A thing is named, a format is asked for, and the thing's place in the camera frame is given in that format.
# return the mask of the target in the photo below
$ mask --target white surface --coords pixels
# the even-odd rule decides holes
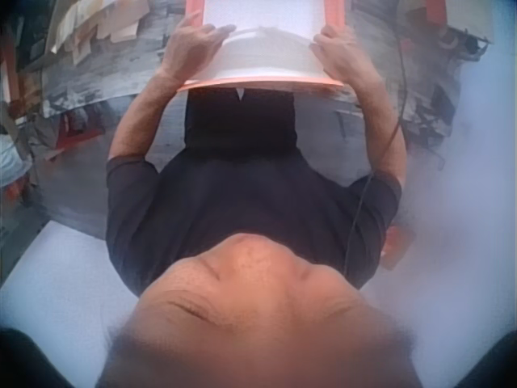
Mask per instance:
[[[193,81],[222,78],[326,78],[309,49],[325,25],[324,0],[206,0],[204,23],[235,24],[214,61]]]
[[[414,332],[426,388],[452,388],[515,329],[514,7],[498,2],[497,44],[463,68],[444,171],[416,177],[415,244],[363,290]]]
[[[136,304],[106,243],[49,222],[0,290],[0,324],[28,334],[77,388],[95,386],[108,334]]]

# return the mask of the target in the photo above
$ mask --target black wire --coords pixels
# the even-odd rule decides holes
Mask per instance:
[[[354,221],[352,222],[352,226],[350,228],[350,232],[349,232],[348,240],[347,240],[347,248],[345,250],[345,260],[344,260],[345,262],[344,262],[344,268],[343,268],[343,275],[344,276],[347,275],[347,270],[348,270],[348,252],[350,251],[350,245],[351,245],[352,236],[353,236],[353,234],[355,232],[355,228],[357,226],[357,221],[359,220],[359,215],[361,214],[361,209],[363,208],[364,198],[366,197],[366,193],[368,192],[370,183],[372,182],[372,180],[373,180],[373,178],[374,178],[374,176],[376,174],[376,168],[382,162],[382,160],[385,158],[386,154],[389,151],[389,148],[393,144],[393,142],[395,140],[395,137],[398,134],[399,129],[401,128],[402,120],[404,118],[404,112],[406,111],[407,96],[408,96],[407,78],[406,78],[406,66],[404,64],[404,56],[402,54],[401,39],[400,39],[400,36],[399,36],[399,33],[398,33],[397,16],[395,16],[395,23],[393,24],[393,34],[395,35],[395,40],[396,40],[396,43],[397,43],[398,56],[399,56],[399,59],[400,59],[401,71],[402,71],[402,85],[403,85],[404,95],[403,95],[403,98],[402,98],[401,111],[400,111],[400,114],[398,116],[397,125],[395,126],[395,129],[393,130],[393,133],[391,135],[391,138],[388,141],[388,144],[386,145],[386,147],[383,150],[383,152],[380,154],[379,159],[375,163],[372,164],[372,172],[370,173],[370,176],[368,177],[368,180],[367,180],[366,184],[364,185],[363,193],[361,194],[361,197],[359,199],[359,205],[358,205],[358,208],[357,208],[357,213],[354,216]]]

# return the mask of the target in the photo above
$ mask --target hair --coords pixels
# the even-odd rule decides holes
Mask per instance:
[[[422,388],[410,360],[407,344],[393,352],[379,351],[372,355],[365,368],[354,370],[352,376],[342,375],[340,363],[334,363],[335,373],[317,387],[342,388]],[[96,388],[230,388],[231,383],[217,382],[205,373],[202,365],[187,361],[179,354],[163,354],[150,349],[128,333],[113,339],[104,370]]]

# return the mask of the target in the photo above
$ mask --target paper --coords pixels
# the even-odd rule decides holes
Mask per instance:
[[[137,38],[138,24],[136,22],[129,27],[122,28],[119,31],[111,34],[110,40],[112,43],[125,42],[126,40],[133,40]]]
[[[59,23],[59,27],[57,28],[56,35],[56,44],[52,48],[52,52],[56,54],[61,46],[69,39],[74,33],[75,29],[75,19],[77,18],[78,13],[78,4],[73,4],[68,12],[66,12],[65,17]]]
[[[326,1],[204,0],[204,24],[237,30],[187,88],[265,81],[341,86],[309,48],[326,24]]]
[[[104,39],[113,32],[134,25],[149,12],[148,0],[118,1],[99,23],[97,39]]]
[[[204,23],[237,31],[275,27],[312,39],[325,25],[324,0],[204,0]]]
[[[79,43],[77,46],[74,47],[74,50],[72,50],[72,58],[74,59],[74,65],[78,65],[91,54],[90,39],[91,36],[86,38],[83,42]]]

